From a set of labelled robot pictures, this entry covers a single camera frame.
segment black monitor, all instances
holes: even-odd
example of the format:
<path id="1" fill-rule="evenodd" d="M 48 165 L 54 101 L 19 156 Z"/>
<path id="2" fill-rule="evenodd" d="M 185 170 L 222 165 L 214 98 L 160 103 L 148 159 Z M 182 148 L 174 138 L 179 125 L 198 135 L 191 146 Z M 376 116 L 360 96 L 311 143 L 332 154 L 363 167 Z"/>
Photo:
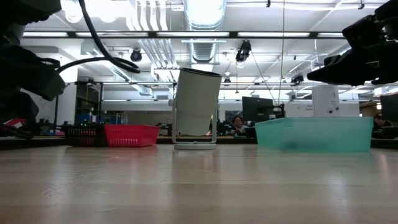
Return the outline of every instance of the black monitor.
<path id="1" fill-rule="evenodd" d="M 246 121 L 268 121 L 274 114 L 274 103 L 270 99 L 242 97 L 243 119 Z"/>
<path id="2" fill-rule="evenodd" d="M 380 96 L 383 119 L 398 121 L 398 94 Z"/>

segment ceiling duct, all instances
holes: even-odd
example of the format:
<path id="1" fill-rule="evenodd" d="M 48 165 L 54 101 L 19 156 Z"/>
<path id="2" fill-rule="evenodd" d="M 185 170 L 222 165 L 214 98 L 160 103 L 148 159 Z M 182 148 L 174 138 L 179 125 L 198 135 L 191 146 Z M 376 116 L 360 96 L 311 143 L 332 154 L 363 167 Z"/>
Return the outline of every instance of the ceiling duct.
<path id="1" fill-rule="evenodd" d="M 184 0 L 185 23 L 190 31 L 218 31 L 221 29 L 226 0 Z M 191 58 L 198 63 L 209 63 L 217 44 L 191 43 Z"/>

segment blue bin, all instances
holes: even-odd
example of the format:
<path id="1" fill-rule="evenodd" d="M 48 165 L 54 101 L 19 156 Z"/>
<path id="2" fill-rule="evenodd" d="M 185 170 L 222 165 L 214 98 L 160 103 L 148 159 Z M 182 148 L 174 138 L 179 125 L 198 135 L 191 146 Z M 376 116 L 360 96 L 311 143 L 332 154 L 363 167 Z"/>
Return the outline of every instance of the blue bin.
<path id="1" fill-rule="evenodd" d="M 366 152 L 373 119 L 281 118 L 256 123 L 258 145 L 295 152 Z"/>

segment red plastic basket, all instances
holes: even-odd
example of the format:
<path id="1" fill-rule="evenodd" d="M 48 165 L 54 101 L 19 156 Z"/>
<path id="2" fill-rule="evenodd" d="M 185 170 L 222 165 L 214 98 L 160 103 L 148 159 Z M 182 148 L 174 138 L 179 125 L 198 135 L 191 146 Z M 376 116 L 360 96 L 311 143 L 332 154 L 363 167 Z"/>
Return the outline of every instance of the red plastic basket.
<path id="1" fill-rule="evenodd" d="M 144 147 L 156 144 L 159 127 L 148 125 L 107 124 L 109 147 Z"/>

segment wooden table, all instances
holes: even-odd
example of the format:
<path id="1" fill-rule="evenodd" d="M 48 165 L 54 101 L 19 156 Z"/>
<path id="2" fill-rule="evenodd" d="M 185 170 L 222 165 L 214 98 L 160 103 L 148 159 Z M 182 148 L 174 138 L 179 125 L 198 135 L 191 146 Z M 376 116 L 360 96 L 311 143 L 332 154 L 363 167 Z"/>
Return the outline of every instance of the wooden table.
<path id="1" fill-rule="evenodd" d="M 398 152 L 0 151 L 0 223 L 397 223 Z"/>

